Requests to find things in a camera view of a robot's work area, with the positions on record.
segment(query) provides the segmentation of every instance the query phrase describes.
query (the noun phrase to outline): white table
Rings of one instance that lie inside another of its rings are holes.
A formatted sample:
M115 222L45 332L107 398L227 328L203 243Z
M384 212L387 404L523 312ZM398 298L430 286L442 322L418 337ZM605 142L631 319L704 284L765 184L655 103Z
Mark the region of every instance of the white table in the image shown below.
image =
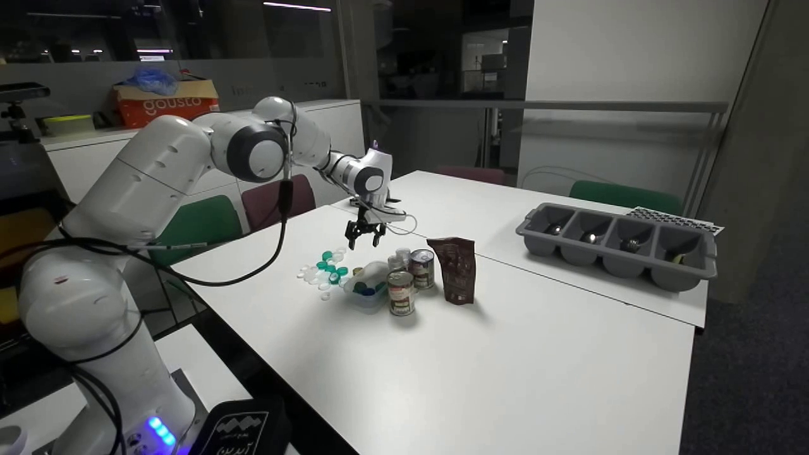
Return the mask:
M206 409L213 409L215 404L231 400L251 400L251 394L231 375L221 357L207 346L197 328L184 326L160 338L158 351L173 371L184 371ZM0 428L20 424L29 432L24 449L24 455L29 455L44 448L45 443L57 439L81 413L83 404L83 394L76 385L72 385L18 409L16 415L2 418Z
M413 212L422 228L445 217L428 206ZM473 307L419 297L418 315L393 319L323 298L296 275L345 246L345 217L341 206L301 216L270 271L196 291L360 453L679 453L691 323L486 256ZM489 212L476 217L481 236L498 231ZM279 228L255 233L181 271L239 275L263 262L275 238ZM377 251L366 243L346 256L350 266L422 248L425 238L387 236Z
M576 269L562 261L531 259L516 228L542 203L576 206L603 212L624 208L528 192L516 187L481 184L459 178L413 171L393 182L401 208L418 217L418 236L471 238L476 251L492 261L600 293L694 326L706 326L709 284L694 291L667 293L644 280L612 278L600 269Z

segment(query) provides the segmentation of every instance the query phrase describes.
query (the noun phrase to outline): green chair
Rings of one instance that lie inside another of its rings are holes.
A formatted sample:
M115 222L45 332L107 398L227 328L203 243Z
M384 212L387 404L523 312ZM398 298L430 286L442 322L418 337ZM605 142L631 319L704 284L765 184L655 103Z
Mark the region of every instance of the green chair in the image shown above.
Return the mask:
M243 236L239 212L225 195L207 198L192 206L183 206L173 222L158 238L158 246L197 246L181 251L154 251L153 259L162 266L181 262L213 246L235 241Z
M622 208L651 208L661 212L684 216L684 203L679 198L665 192L639 189L639 187L579 180L575 182L569 195L576 199L591 199L591 203L607 203L607 206L622 206Z

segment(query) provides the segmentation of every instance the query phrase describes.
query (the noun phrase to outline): gray tray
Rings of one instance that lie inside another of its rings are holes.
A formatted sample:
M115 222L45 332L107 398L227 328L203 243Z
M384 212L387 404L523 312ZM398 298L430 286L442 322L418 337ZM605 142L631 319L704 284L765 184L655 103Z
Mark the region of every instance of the gray tray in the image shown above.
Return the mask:
M665 291L689 291L715 278L715 241L694 228L540 206L516 233L533 256L562 256L575 266L600 262L612 275L651 278Z

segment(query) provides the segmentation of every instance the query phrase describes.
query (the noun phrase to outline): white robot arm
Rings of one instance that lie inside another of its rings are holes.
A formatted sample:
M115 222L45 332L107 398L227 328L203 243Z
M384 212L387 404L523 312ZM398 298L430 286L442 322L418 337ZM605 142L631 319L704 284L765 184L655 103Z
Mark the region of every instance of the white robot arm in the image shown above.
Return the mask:
M211 115L197 122L160 117L109 165L68 212L58 236L144 246L160 238L187 189L207 171L268 182L288 165L307 165L360 199L350 246L406 212L390 208L393 156L370 149L363 159L337 154L328 137L293 103L263 98L251 115ZM121 406L131 453L174 453L196 406L162 365L121 275L127 259L86 248L54 248L30 259L20 284L20 315L44 346L109 388ZM116 439L103 404L81 388L90 406L57 443L57 455L107 455Z

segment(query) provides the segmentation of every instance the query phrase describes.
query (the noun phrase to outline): chair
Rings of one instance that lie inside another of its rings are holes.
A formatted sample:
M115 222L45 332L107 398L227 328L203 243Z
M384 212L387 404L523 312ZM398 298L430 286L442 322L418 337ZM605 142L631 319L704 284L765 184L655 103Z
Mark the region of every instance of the chair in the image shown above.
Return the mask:
M201 246L181 251L154 251L153 259L162 266L173 266L189 256L207 251L211 246L227 243L243 236L235 208L225 195L207 198L177 211L173 222L158 238L158 246Z
M441 175L454 175L461 180L507 184L507 171L497 168L442 168Z
M670 216L684 216L684 203L679 198L642 187L579 180L575 182L569 195L576 199L607 203L620 208L651 208Z
M288 217L310 212L316 208L312 184L304 175L292 178L293 182L293 206ZM282 182L260 184L243 192L243 206L249 216L251 233L270 228L282 221L279 206Z

